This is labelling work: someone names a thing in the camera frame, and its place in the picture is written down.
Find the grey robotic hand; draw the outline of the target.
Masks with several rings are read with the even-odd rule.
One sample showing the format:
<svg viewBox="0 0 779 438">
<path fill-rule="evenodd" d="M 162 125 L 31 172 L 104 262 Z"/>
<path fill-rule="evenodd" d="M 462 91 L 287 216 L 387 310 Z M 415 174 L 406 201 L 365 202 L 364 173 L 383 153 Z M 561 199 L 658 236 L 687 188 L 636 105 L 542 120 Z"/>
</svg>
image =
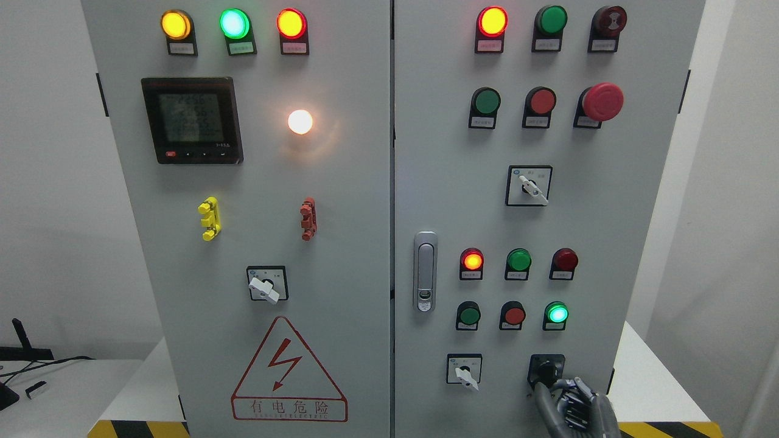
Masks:
<svg viewBox="0 0 779 438">
<path fill-rule="evenodd" d="M 550 388 L 533 383 L 535 405 L 551 437 L 620 437 L 620 425 L 605 394 L 581 377 L 559 379 Z"/>
</svg>

